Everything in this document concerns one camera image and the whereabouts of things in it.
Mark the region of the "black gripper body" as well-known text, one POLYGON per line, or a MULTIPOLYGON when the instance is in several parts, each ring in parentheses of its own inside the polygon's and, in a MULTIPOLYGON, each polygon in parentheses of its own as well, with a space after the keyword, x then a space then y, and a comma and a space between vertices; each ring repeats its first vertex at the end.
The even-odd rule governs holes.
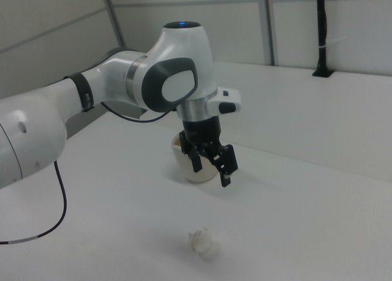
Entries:
POLYGON ((218 116, 202 121, 183 121, 184 136, 187 141, 196 147, 213 145, 220 146, 221 124, 218 116))

